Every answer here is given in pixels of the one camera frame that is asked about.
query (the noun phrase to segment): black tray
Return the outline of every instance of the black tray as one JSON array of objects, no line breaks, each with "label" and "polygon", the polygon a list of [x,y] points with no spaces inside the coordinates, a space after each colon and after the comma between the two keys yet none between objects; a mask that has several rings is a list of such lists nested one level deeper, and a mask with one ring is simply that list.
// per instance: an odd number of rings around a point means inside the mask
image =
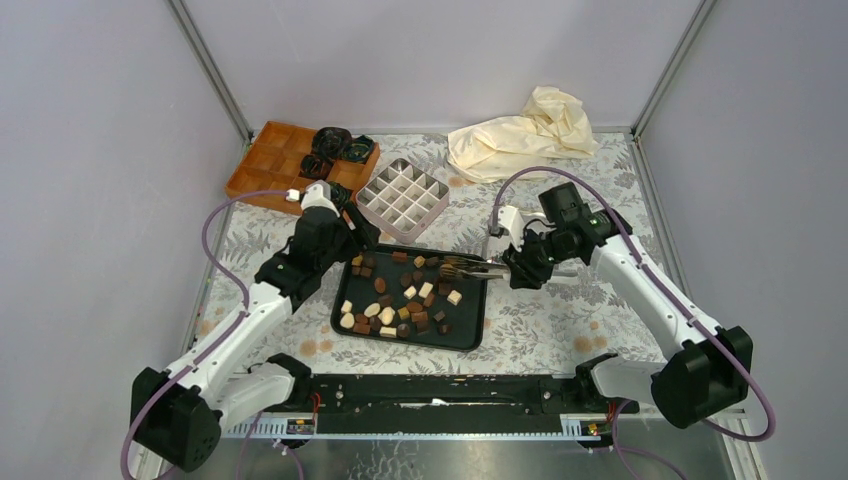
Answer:
[{"label": "black tray", "polygon": [[[406,252],[408,259],[406,263],[395,263],[392,261],[392,252]],[[402,245],[377,245],[377,247],[368,252],[366,255],[373,255],[377,260],[377,267],[374,268],[374,273],[371,278],[354,277],[351,274],[350,262],[345,264],[342,279],[339,284],[339,292],[336,294],[336,303],[333,306],[333,313],[330,316],[330,325],[333,330],[341,335],[350,335],[359,338],[371,338],[374,340],[384,340],[389,342],[406,343],[413,345],[424,345],[433,348],[444,348],[448,350],[471,351],[480,346],[483,340],[483,319],[486,311],[486,287],[487,280],[453,280],[451,284],[454,290],[462,294],[462,300],[459,305],[454,306],[448,302],[447,297],[439,295],[438,289],[434,286],[433,293],[436,294],[436,301],[430,308],[425,309],[430,317],[430,329],[422,334],[415,331],[415,325],[411,320],[401,322],[400,318],[395,315],[395,321],[392,327],[397,327],[401,323],[409,323],[412,327],[412,333],[407,338],[387,338],[381,337],[378,332],[371,332],[369,335],[360,335],[354,333],[353,330],[342,328],[339,325],[341,320],[341,308],[345,300],[350,300],[353,304],[352,312],[362,313],[365,308],[377,301],[378,294],[374,290],[374,280],[377,277],[383,277],[386,281],[386,293],[382,295],[391,295],[394,297],[392,308],[397,311],[405,306],[408,302],[416,301],[423,303],[424,299],[417,294],[411,300],[407,300],[403,296],[405,288],[400,284],[400,276],[404,272],[412,273],[416,270],[412,261],[415,257],[421,255],[424,258],[439,257],[445,255],[455,255],[473,260],[482,260],[477,255],[468,255],[464,253],[443,252],[439,250],[428,250],[424,248],[406,247]],[[439,276],[438,267],[421,267],[424,272],[423,282],[430,282],[435,285],[436,277]],[[438,323],[433,320],[433,316],[440,310],[445,312],[444,324],[453,326],[453,331],[447,335],[439,335],[436,330]]]}]

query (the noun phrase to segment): white wall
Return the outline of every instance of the white wall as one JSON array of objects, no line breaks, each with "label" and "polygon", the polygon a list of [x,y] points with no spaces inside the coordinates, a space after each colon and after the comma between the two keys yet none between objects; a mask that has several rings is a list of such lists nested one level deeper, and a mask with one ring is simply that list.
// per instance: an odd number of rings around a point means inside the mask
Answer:
[{"label": "white wall", "polygon": [[118,478],[239,139],[164,2],[3,2],[0,52],[0,477]]},{"label": "white wall", "polygon": [[846,19],[839,0],[719,2],[644,140],[694,297],[754,339],[773,480],[848,469]]},{"label": "white wall", "polygon": [[698,0],[190,0],[253,128],[454,128],[533,87],[631,125]]}]

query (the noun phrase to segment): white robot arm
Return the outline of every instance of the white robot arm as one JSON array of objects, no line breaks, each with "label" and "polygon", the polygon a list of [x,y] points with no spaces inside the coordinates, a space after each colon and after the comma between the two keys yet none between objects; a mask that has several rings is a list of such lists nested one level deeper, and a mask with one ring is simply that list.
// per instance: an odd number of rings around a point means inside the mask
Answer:
[{"label": "white robot arm", "polygon": [[[580,258],[636,311],[666,359],[639,362],[607,354],[590,360],[578,366],[577,375],[585,377],[594,394],[656,405],[678,428],[746,398],[748,384],[693,322],[700,322],[750,370],[753,347],[742,328],[725,330],[697,308],[648,257],[639,239],[631,236],[630,226],[622,222],[626,231],[619,231],[605,211],[592,213],[573,184],[555,187],[539,199],[546,220],[553,224],[551,231],[541,234],[526,229],[514,207],[499,210],[498,233],[509,235],[512,242],[502,257],[510,271],[510,286],[541,288],[554,265]],[[668,292],[687,312],[670,300]]]}]

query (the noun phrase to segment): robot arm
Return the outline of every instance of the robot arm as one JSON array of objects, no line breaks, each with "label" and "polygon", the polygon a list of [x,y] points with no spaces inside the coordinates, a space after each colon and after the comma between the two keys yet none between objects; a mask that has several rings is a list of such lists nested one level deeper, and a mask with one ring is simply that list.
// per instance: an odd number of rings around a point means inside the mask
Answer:
[{"label": "robot arm", "polygon": [[[499,233],[513,239],[503,255],[510,269],[510,286],[541,288],[555,264],[580,258],[636,311],[667,360],[637,362],[617,355],[593,359],[578,367],[578,377],[587,377],[592,394],[654,404],[678,428],[746,398],[745,380],[691,322],[699,320],[750,370],[753,346],[742,328],[725,330],[698,309],[647,256],[639,239],[630,236],[630,226],[623,223],[626,231],[620,232],[605,211],[591,212],[573,184],[555,187],[539,199],[554,225],[549,232],[525,229],[515,208],[500,209]],[[521,232],[517,245],[516,231]],[[631,254],[625,236],[642,255],[640,262]],[[659,285],[683,302],[694,319],[687,319]]]},{"label": "robot arm", "polygon": [[211,455],[222,431],[289,399],[296,380],[289,369],[275,363],[265,363],[237,381],[228,379],[257,341],[318,290],[330,266],[376,244],[379,230],[348,200],[349,193],[339,186],[312,184],[300,200],[303,215],[287,248],[256,273],[248,308],[239,305],[165,370],[146,368],[136,377],[133,419],[162,385],[191,368],[143,418],[134,436],[139,444],[190,472]]}]

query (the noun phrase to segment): dark chocolate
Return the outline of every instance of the dark chocolate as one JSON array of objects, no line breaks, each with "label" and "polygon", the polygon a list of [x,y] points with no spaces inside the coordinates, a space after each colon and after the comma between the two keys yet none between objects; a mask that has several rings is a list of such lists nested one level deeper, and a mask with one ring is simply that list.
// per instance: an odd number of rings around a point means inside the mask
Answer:
[{"label": "dark chocolate", "polygon": [[406,337],[409,336],[410,330],[411,330],[411,328],[409,328],[408,323],[401,323],[397,327],[397,336],[400,337],[400,338],[406,338]]},{"label": "dark chocolate", "polygon": [[391,295],[383,295],[382,297],[377,298],[377,303],[379,303],[382,308],[386,308],[392,306],[393,300],[394,298]]},{"label": "dark chocolate", "polygon": [[362,335],[368,335],[371,333],[371,327],[367,323],[355,323],[353,324],[353,331]]}]

